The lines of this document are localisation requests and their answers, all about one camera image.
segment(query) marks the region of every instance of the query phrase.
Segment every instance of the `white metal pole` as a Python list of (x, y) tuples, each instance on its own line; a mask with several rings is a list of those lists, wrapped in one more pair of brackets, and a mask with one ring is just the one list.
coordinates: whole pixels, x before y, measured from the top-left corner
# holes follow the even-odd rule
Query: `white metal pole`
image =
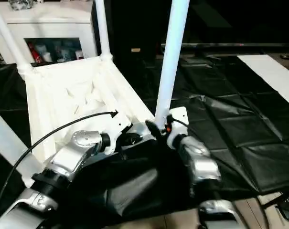
[(19, 46), (17, 45), (15, 39), (13, 38), (11, 31), (9, 30), (6, 22), (4, 21), (0, 13), (0, 33), (2, 34), (6, 44), (8, 45), (12, 55), (17, 63), (18, 71), (20, 71), (21, 77), (24, 79), (23, 73), (26, 71), (31, 71), (32, 66), (28, 63), (23, 56)]
[(110, 53), (110, 48), (109, 48), (109, 39), (108, 39), (107, 20), (106, 20), (104, 0), (95, 0), (95, 2), (96, 2), (98, 31), (100, 34), (100, 42), (101, 42), (101, 50), (102, 50), (101, 57), (105, 59), (111, 59), (112, 55)]
[[(14, 165), (26, 150), (26, 145), (0, 116), (0, 154), (11, 165)], [(17, 167), (17, 171), (23, 176), (23, 181), (26, 183), (31, 180), (34, 173), (40, 173), (42, 168), (42, 164), (35, 156), (29, 154)]]
[(160, 129), (164, 127), (165, 116), (169, 114), (188, 8), (189, 0), (172, 0), (155, 113), (155, 123)]

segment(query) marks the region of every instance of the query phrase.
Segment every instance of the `cabinet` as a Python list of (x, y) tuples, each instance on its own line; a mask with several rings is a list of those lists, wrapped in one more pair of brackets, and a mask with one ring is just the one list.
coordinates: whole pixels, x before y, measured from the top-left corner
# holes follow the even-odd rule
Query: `cabinet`
[[(0, 11), (29, 62), (34, 62), (34, 58), (28, 42), (45, 43), (48, 47), (53, 41), (61, 41), (63, 46), (65, 43), (78, 41), (70, 50), (75, 59), (75, 52), (73, 53), (73, 49), (77, 49), (75, 46), (81, 48), (84, 58), (96, 56), (91, 22), (92, 4), (92, 1), (79, 0), (45, 2), (36, 3), (32, 9), (13, 11), (8, 2), (0, 2)], [(15, 62), (1, 35), (0, 53), (5, 63)]]

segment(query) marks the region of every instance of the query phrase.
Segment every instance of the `black plastic sheet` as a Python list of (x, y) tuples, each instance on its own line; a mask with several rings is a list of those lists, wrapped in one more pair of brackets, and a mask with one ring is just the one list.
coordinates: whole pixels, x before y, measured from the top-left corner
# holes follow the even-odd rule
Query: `black plastic sheet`
[[(161, 65), (162, 60), (134, 60), (121, 69), (153, 113)], [(17, 77), (15, 66), (0, 71), (0, 87), (11, 86), (5, 94), (0, 89), (0, 114), (29, 143), (24, 85), (13, 81), (7, 68), (14, 72), (12, 79)], [(238, 58), (181, 59), (171, 103), (179, 106), (187, 108), (190, 126), (220, 167), (223, 198), (289, 189), (289, 104)], [(23, 122), (17, 125), (18, 115)], [(2, 176), (9, 167), (0, 168)], [(14, 182), (21, 190), (18, 175)], [(103, 226), (194, 208), (209, 198), (195, 193), (191, 198), (178, 155), (149, 141), (86, 167), (66, 193), (69, 201), (58, 217), (71, 227), (80, 222), (82, 228)]]

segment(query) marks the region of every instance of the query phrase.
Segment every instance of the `wire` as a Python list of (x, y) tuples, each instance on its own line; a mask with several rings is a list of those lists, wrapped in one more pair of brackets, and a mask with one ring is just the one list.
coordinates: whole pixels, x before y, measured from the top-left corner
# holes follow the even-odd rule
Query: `wire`
[(260, 208), (260, 211), (263, 215), (263, 220), (264, 220), (264, 223), (265, 223), (265, 227), (266, 229), (269, 229), (270, 226), (269, 226), (269, 221), (268, 221), (268, 216), (267, 216), (267, 213), (265, 212), (264, 208), (263, 208), (263, 205), (261, 203), (261, 201), (259, 200), (258, 197), (255, 197), (255, 200), (257, 201), (258, 205), (259, 205), (259, 208)]
[(18, 165), (21, 163), (21, 161), (36, 147), (38, 146), (41, 142), (43, 142), (46, 138), (48, 138), (49, 136), (53, 135), (54, 133), (70, 126), (70, 125), (73, 125), (74, 123), (78, 123), (80, 121), (83, 121), (85, 119), (88, 119), (88, 118), (91, 118), (91, 117), (95, 117), (95, 116), (100, 116), (100, 115), (111, 115), (112, 117), (114, 117), (118, 112), (115, 111), (115, 112), (101, 112), (101, 113), (96, 113), (96, 114), (91, 114), (91, 115), (87, 115), (85, 117), (82, 117), (82, 118), (79, 118), (79, 119), (76, 119), (72, 122), (69, 122), (53, 131), (51, 131), (50, 133), (46, 134), (45, 136), (43, 136), (41, 139), (39, 139), (37, 142), (35, 142), (30, 148), (28, 148), (22, 155), (21, 157), (19, 157), (19, 159), (17, 160), (17, 162), (14, 164), (13, 168), (11, 169), (9, 175), (7, 176), (6, 178), (6, 181), (1, 189), (1, 192), (0, 192), (0, 202), (1, 202), (1, 199), (3, 197), (3, 194), (4, 194), (4, 191), (5, 191), (5, 188), (13, 174), (13, 172), (15, 171), (15, 169), (18, 167)]
[(182, 121), (180, 121), (180, 120), (178, 120), (178, 119), (175, 119), (175, 118), (171, 118), (171, 120), (172, 121), (174, 121), (174, 122), (177, 122), (177, 123), (180, 123), (180, 124), (182, 124), (182, 125), (184, 125), (185, 127), (187, 127), (189, 130), (191, 130), (191, 132), (200, 140), (200, 138), (199, 138), (199, 136), (197, 135), (197, 133), (196, 133), (196, 131), (192, 128), (192, 127), (190, 127), (189, 125), (187, 125), (186, 123), (184, 123), (184, 122), (182, 122)]
[[(200, 138), (198, 137), (196, 131), (195, 131), (194, 129), (192, 129), (189, 125), (187, 125), (186, 123), (184, 123), (184, 122), (182, 122), (182, 121), (180, 121), (180, 120), (177, 120), (177, 119), (175, 119), (175, 118), (173, 118), (173, 117), (170, 117), (169, 122), (171, 122), (171, 121), (174, 121), (174, 122), (177, 122), (177, 123), (180, 123), (180, 124), (184, 125), (184, 126), (187, 127), (189, 130), (191, 130), (191, 132), (200, 140)], [(225, 166), (229, 167), (231, 170), (235, 171), (237, 174), (239, 174), (239, 175), (243, 178), (243, 176), (242, 176), (235, 168), (233, 168), (233, 167), (230, 166), (229, 164), (227, 164), (227, 163), (219, 160), (219, 159), (216, 158), (216, 157), (213, 157), (213, 159), (219, 161), (220, 163), (223, 163)], [(264, 211), (260, 200), (259, 200), (257, 197), (256, 197), (255, 199), (257, 200), (257, 202), (258, 202), (258, 204), (259, 204), (259, 206), (260, 206), (260, 210), (261, 210), (261, 212), (262, 212), (262, 214), (263, 214), (263, 218), (264, 218), (264, 222), (265, 222), (266, 228), (269, 229), (270, 227), (269, 227), (269, 222), (268, 222), (268, 217), (267, 217), (267, 215), (266, 215), (266, 212)], [(235, 208), (235, 211), (237, 212), (238, 216), (241, 218), (241, 221), (243, 222), (243, 224), (246, 226), (247, 229), (249, 229), (249, 228), (250, 228), (250, 227), (249, 227), (249, 224), (247, 223), (246, 219), (244, 218), (244, 216), (242, 215), (242, 213), (240, 212), (240, 210), (238, 209), (238, 207), (235, 205), (235, 203), (232, 203), (232, 204), (233, 204), (233, 206), (234, 206), (234, 208)]]

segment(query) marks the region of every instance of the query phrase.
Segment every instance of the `tile floor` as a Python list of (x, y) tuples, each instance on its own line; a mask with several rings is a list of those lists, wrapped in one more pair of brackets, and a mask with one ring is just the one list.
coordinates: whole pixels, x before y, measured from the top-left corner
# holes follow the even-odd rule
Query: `tile floor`
[[(277, 195), (271, 194), (259, 198), (262, 203), (266, 203)], [(239, 200), (235, 203), (251, 229), (266, 229), (262, 213), (255, 199)], [(274, 206), (269, 207), (266, 213), (271, 229), (289, 229), (289, 222), (282, 218)], [(196, 209), (192, 209), (150, 219), (127, 222), (107, 227), (107, 229), (196, 229), (196, 225), (198, 225)]]

